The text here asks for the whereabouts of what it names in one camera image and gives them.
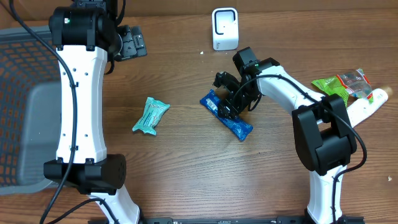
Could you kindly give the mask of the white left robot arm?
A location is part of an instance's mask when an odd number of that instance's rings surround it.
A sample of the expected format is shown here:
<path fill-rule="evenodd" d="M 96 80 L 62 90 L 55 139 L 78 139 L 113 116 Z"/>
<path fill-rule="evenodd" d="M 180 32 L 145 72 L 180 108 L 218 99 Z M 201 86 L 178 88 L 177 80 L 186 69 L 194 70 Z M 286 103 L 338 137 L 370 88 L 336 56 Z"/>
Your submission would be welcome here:
<path fill-rule="evenodd" d="M 116 1 L 74 1 L 50 17 L 62 110 L 56 156 L 44 176 L 96 202 L 106 223 L 142 223 L 124 184 L 126 158 L 109 154 L 103 137 L 103 77 L 116 62 L 146 54 L 140 28 L 122 25 L 123 15 Z"/>

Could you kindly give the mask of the green Haribo gummy bag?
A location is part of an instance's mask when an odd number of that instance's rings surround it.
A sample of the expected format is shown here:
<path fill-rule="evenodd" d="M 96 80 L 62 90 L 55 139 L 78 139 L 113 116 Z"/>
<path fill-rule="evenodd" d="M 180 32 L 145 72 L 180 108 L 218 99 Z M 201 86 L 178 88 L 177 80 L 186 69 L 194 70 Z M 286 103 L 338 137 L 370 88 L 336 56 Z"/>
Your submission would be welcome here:
<path fill-rule="evenodd" d="M 347 106 L 350 96 L 368 100 L 369 103 L 374 101 L 373 89 L 361 68 L 351 70 L 342 75 L 314 80 L 312 85 L 327 95 L 337 94 L 343 99 L 345 106 Z"/>

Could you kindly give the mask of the blue Oreo cookie pack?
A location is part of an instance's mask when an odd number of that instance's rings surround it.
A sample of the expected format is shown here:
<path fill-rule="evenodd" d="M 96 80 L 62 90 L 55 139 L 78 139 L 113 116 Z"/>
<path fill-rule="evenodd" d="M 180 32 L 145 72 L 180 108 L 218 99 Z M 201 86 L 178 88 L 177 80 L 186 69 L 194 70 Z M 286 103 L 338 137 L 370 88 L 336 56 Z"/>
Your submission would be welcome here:
<path fill-rule="evenodd" d="M 220 102 L 221 99 L 216 95 L 214 90 L 210 90 L 209 93 L 200 100 L 200 103 L 221 123 L 223 123 L 240 141 L 244 141 L 253 130 L 253 127 L 239 117 L 236 119 L 220 117 L 218 114 Z"/>

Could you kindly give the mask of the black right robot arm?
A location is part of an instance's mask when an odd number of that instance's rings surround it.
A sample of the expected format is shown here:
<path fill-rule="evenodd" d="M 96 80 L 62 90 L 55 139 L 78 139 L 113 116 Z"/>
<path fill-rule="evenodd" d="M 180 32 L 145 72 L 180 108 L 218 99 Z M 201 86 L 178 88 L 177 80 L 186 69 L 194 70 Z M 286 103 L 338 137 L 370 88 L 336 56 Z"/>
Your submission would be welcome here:
<path fill-rule="evenodd" d="M 214 86 L 228 94 L 216 115 L 236 119 L 252 103 L 268 96 L 292 117 L 295 150 L 310 173 L 307 223 L 349 223 L 340 206 L 341 185 L 356 152 L 358 135 L 349 120 L 343 99 L 314 92 L 292 78 L 273 58 L 235 55 L 233 62 L 241 79 L 218 72 Z"/>

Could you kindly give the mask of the white tube with gold cap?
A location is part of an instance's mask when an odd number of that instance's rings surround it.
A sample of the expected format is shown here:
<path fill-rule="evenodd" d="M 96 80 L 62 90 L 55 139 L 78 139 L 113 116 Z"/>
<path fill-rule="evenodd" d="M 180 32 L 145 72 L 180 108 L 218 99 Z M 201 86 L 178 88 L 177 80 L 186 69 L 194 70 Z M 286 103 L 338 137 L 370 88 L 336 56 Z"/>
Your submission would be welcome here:
<path fill-rule="evenodd" d="M 351 127 L 364 121 L 373 115 L 388 99 L 393 95 L 393 90 L 389 86 L 383 86 L 373 90 L 373 102 L 365 98 L 359 98 L 347 107 L 347 113 Z"/>

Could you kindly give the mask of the teal snack packet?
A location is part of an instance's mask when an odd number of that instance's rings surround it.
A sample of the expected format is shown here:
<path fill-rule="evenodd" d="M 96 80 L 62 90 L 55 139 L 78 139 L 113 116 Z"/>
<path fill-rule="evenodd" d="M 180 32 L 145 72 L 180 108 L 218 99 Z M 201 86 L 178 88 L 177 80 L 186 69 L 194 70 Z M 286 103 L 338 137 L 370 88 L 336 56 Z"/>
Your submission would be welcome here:
<path fill-rule="evenodd" d="M 132 127 L 132 131 L 141 130 L 144 134 L 156 135 L 155 127 L 158 125 L 164 113 L 170 108 L 170 105 L 165 104 L 152 97 L 148 97 L 144 107 L 142 117 Z"/>

